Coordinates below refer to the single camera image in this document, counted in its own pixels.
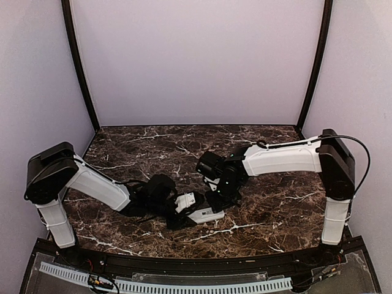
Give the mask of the white remote control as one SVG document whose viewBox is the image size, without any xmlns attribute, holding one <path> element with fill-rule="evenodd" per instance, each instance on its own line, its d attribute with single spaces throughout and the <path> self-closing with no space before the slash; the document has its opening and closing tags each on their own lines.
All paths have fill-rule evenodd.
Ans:
<svg viewBox="0 0 392 294">
<path fill-rule="evenodd" d="M 222 219 L 224 216 L 225 216 L 224 211 L 214 213 L 211 207 L 196 210 L 192 214 L 188 215 L 188 217 L 196 224 L 216 221 Z"/>
</svg>

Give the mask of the white battery cover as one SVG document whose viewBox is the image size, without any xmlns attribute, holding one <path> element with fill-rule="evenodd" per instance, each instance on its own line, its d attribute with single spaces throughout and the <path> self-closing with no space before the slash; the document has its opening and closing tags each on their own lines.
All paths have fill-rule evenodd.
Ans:
<svg viewBox="0 0 392 294">
<path fill-rule="evenodd" d="M 211 208 L 203 208 L 203 209 L 198 210 L 198 212 L 203 217 L 210 216 L 210 215 L 214 214 L 214 212 Z"/>
</svg>

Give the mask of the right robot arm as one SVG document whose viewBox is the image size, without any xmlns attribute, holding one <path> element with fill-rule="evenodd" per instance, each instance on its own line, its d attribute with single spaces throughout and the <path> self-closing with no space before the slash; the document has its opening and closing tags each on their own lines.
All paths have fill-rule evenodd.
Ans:
<svg viewBox="0 0 392 294">
<path fill-rule="evenodd" d="M 205 152 L 196 171 L 210 190 L 205 194 L 215 213 L 237 205 L 240 188 L 253 176 L 282 172 L 314 172 L 322 180 L 326 207 L 321 242 L 313 261 L 325 266 L 336 256 L 352 201 L 360 188 L 355 182 L 355 158 L 344 144 L 352 137 L 324 129 L 316 137 L 288 143 L 267 144 L 260 140 L 234 150 L 229 156 Z"/>
</svg>

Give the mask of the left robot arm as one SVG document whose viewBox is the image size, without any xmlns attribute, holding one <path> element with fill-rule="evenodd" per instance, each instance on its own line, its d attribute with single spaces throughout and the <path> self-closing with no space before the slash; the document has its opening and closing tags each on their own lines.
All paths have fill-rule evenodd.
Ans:
<svg viewBox="0 0 392 294">
<path fill-rule="evenodd" d="M 179 194 L 175 182 L 166 175 L 154 175 L 147 182 L 118 182 L 88 165 L 69 142 L 49 148 L 28 161 L 24 199 L 36 206 L 56 245 L 63 249 L 63 258 L 73 267 L 84 265 L 86 252 L 76 245 L 76 234 L 59 198 L 68 188 L 126 217 L 163 217 L 171 230 L 195 225 L 190 215 L 204 202 L 198 192 Z"/>
</svg>

